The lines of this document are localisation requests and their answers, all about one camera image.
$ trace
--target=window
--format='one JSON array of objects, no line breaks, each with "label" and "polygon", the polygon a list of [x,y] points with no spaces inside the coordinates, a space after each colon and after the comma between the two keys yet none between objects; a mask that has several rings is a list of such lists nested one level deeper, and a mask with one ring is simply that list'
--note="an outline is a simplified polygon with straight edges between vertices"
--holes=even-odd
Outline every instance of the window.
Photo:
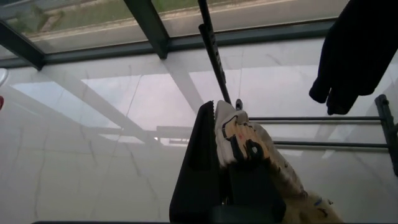
[{"label": "window", "polygon": [[7,50],[2,45],[0,45],[0,60],[1,59],[16,58],[16,57],[17,56],[15,56],[11,51]]},{"label": "window", "polygon": [[[207,0],[215,31],[338,17],[348,0]],[[197,0],[152,0],[171,37],[199,34]]]},{"label": "window", "polygon": [[45,53],[146,40],[123,0],[7,0],[0,18]]}]

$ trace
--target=cloth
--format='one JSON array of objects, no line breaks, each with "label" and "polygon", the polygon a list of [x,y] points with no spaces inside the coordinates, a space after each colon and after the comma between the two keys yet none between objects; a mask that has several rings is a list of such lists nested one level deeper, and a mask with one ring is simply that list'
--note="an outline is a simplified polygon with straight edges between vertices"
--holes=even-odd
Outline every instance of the cloth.
[{"label": "cloth", "polygon": [[219,101],[215,113],[217,155],[221,167],[251,159],[269,159],[270,176],[286,203],[285,223],[342,223],[328,200],[305,191],[293,167],[278,152],[267,131],[248,114]]},{"label": "cloth", "polygon": [[398,1],[350,0],[323,43],[310,90],[328,114],[347,114],[378,86],[398,49]]}]

